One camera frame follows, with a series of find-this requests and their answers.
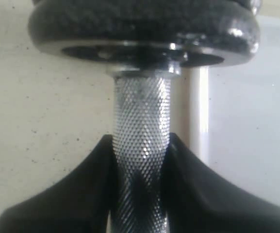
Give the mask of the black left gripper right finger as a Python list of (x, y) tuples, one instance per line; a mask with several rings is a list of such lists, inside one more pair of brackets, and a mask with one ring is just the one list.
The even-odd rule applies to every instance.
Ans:
[(163, 204), (172, 233), (280, 233), (280, 207), (230, 183), (175, 134), (163, 164)]

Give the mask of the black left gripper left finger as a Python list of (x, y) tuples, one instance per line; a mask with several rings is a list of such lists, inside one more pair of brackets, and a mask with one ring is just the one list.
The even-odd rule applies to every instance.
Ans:
[(113, 137), (104, 135), (67, 176), (6, 209), (0, 233), (104, 233), (117, 195)]

